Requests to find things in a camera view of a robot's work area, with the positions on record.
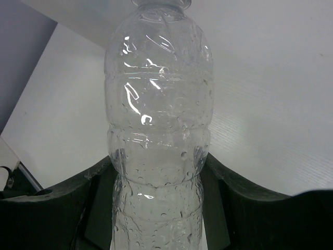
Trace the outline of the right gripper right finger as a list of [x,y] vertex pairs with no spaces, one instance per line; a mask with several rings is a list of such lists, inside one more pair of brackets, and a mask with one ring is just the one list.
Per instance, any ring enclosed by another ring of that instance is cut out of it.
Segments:
[[200,176],[208,249],[332,249],[332,190],[278,193],[212,155]]

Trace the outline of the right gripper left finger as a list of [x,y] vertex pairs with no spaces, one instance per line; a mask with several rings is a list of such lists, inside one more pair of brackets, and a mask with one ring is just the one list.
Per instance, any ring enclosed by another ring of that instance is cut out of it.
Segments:
[[1,191],[1,249],[110,249],[110,158],[46,189]]

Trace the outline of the clear unlabelled crushed bottle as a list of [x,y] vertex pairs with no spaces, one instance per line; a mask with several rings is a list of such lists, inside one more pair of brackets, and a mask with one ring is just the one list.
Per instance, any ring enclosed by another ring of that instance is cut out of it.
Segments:
[[105,54],[112,249],[200,249],[213,60],[190,1],[135,1]]

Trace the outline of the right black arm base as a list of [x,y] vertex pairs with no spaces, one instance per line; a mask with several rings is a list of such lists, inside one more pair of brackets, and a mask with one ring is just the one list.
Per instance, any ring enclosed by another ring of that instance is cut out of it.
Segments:
[[5,169],[8,172],[6,184],[1,191],[1,199],[29,196],[38,191],[20,169],[12,171],[6,166],[1,166],[1,169]]

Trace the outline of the aluminium table frame rail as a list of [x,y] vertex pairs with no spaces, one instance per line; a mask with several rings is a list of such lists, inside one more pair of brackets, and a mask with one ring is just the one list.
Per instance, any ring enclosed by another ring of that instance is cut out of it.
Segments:
[[32,175],[32,173],[26,168],[26,166],[21,161],[18,163],[17,168],[25,176],[27,181],[33,186],[36,192],[39,192],[43,189],[43,187],[38,183],[36,178]]

